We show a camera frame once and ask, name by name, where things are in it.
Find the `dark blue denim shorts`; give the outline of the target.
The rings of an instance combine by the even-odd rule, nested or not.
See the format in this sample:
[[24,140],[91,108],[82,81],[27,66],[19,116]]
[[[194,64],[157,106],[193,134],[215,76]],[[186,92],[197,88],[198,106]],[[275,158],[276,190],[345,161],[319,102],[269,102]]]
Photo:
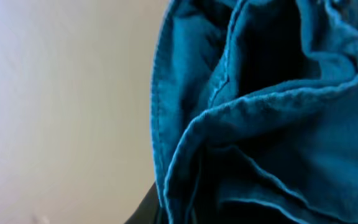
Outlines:
[[157,223],[358,223],[358,1],[171,1]]

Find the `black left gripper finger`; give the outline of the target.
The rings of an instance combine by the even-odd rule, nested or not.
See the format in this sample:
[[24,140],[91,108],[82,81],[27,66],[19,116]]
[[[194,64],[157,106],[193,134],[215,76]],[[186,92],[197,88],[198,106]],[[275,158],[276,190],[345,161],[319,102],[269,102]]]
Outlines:
[[167,214],[160,206],[155,183],[125,224],[167,224]]

